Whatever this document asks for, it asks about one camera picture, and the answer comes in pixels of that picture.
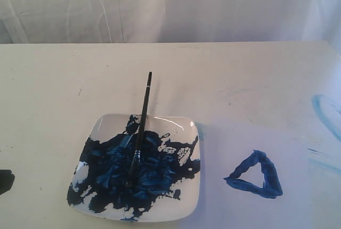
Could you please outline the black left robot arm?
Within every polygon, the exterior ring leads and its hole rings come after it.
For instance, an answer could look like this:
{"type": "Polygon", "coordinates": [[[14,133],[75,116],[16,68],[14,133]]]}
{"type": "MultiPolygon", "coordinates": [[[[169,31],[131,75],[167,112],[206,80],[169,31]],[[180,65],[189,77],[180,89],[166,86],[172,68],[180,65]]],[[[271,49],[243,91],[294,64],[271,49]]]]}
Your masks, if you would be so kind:
{"type": "Polygon", "coordinates": [[[14,183],[15,175],[10,169],[0,170],[0,195],[9,191],[14,183]]]}

